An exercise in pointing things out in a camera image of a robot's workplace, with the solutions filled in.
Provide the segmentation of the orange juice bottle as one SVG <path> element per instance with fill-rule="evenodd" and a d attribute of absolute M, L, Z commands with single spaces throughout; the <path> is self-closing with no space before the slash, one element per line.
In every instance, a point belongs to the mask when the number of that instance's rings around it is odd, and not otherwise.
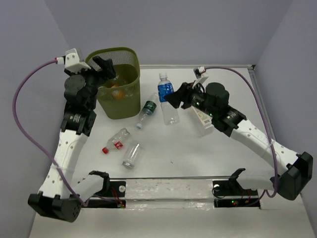
<path fill-rule="evenodd" d="M 122 89 L 117 89 L 119 87 L 120 87 L 120 85 L 118 85 L 118 84 L 111 86 L 111 95 L 112 95 L 114 100 L 120 100 L 120 99 L 123 99 L 125 97 L 124 91 Z"/>

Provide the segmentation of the green label plastic bottle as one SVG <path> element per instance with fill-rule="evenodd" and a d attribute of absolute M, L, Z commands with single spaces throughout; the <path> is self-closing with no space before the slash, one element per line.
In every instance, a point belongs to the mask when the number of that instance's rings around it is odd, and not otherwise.
<path fill-rule="evenodd" d="M 136 123 L 136 127 L 138 129 L 142 129 L 144 126 L 146 126 L 151 118 L 154 116 L 154 113 L 157 109 L 159 102 L 159 96 L 158 93 L 153 93 L 150 98 L 145 102 L 143 108 L 141 109 L 139 113 L 138 122 Z"/>

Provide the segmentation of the clear bottle metal rim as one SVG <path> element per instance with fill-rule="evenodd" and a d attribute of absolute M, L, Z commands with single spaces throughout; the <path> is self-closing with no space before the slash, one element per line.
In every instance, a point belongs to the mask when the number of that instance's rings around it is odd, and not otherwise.
<path fill-rule="evenodd" d="M 137 141 L 131 141 L 123 156 L 122 165 L 128 169 L 133 169 L 140 161 L 143 153 L 143 146 Z"/>

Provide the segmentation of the blue label crushed bottle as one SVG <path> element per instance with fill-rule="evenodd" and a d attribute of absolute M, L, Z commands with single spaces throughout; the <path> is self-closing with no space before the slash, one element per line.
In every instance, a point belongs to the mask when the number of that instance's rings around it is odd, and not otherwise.
<path fill-rule="evenodd" d="M 112 85 L 113 86 L 124 86 L 129 84 L 128 80 L 122 76 L 122 75 L 117 75 L 113 80 L 112 80 Z"/>

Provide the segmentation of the clear slim unlabelled bottle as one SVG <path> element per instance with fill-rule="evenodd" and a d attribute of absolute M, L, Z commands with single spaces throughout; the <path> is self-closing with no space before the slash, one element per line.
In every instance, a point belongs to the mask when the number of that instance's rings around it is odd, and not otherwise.
<path fill-rule="evenodd" d="M 125 98 L 130 98 L 130 97 L 133 97 L 134 95 L 135 95 L 134 90 L 130 90 L 130 89 L 124 90 Z"/>

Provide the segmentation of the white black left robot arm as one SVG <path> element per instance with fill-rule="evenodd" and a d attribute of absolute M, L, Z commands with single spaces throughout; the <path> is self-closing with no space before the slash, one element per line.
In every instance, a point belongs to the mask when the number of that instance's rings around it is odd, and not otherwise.
<path fill-rule="evenodd" d="M 96 119 L 98 88 L 115 78 L 116 72 L 111 59 L 93 57 L 99 70 L 79 59 L 72 61 L 70 56 L 64 59 L 68 78 L 64 83 L 66 103 L 59 142 L 47 177 L 39 191 L 30 194 L 28 205 L 40 216 L 72 223 L 92 196 L 109 192 L 110 178 L 106 172 L 91 171 L 74 187 L 70 182 Z"/>

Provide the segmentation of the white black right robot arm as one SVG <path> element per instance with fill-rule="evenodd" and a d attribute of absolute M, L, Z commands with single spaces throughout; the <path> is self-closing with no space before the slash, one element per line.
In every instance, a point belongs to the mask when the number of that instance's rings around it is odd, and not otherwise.
<path fill-rule="evenodd" d="M 174 108 L 194 107 L 211 116 L 218 131 L 234 139 L 256 153 L 273 167 L 267 190 L 276 189 L 287 199 L 295 200 L 313 176 L 313 157 L 301 154 L 269 139 L 247 117 L 229 105 L 229 92 L 220 83 L 183 83 L 181 87 L 164 97 Z"/>

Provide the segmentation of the olive green mesh bin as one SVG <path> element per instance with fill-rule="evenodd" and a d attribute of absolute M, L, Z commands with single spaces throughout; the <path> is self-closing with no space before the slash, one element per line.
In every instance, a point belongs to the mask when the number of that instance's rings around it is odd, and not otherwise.
<path fill-rule="evenodd" d="M 137 54 L 127 47 L 116 47 L 97 50 L 90 53 L 85 62 L 96 71 L 101 68 L 92 60 L 94 56 L 100 56 L 107 60 L 112 59 L 116 75 L 124 76 L 129 84 L 117 89 L 134 90 L 135 95 L 130 98 L 114 100 L 111 95 L 112 79 L 98 88 L 97 100 L 110 119 L 124 119 L 137 115 L 141 109 L 140 90 L 140 65 Z"/>

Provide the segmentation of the white label square bottle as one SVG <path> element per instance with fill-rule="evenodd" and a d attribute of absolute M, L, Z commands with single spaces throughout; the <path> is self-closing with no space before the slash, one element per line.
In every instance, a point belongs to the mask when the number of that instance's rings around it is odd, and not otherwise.
<path fill-rule="evenodd" d="M 192 107 L 192 120 L 198 131 L 199 137 L 206 136 L 214 131 L 211 119 L 212 117 Z"/>

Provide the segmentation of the red cap crushed bottle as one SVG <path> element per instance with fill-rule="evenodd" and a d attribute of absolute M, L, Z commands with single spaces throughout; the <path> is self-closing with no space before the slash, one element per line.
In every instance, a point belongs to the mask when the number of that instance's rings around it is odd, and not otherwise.
<path fill-rule="evenodd" d="M 102 152 L 108 154 L 113 151 L 121 150 L 131 139 L 131 134 L 126 128 L 122 128 L 118 133 L 111 137 Z"/>

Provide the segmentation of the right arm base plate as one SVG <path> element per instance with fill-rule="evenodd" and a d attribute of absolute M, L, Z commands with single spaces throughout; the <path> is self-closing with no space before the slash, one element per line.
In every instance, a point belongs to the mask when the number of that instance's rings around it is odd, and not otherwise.
<path fill-rule="evenodd" d="M 212 195 L 214 208 L 260 208 L 259 192 L 243 189 L 235 180 L 213 180 Z"/>

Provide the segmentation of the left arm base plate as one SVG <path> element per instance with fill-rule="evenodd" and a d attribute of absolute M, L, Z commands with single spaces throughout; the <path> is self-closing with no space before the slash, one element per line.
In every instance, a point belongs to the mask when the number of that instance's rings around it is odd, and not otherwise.
<path fill-rule="evenodd" d="M 101 190 L 88 201 L 86 208 L 125 209 L 126 181 L 111 180 L 108 190 Z"/>

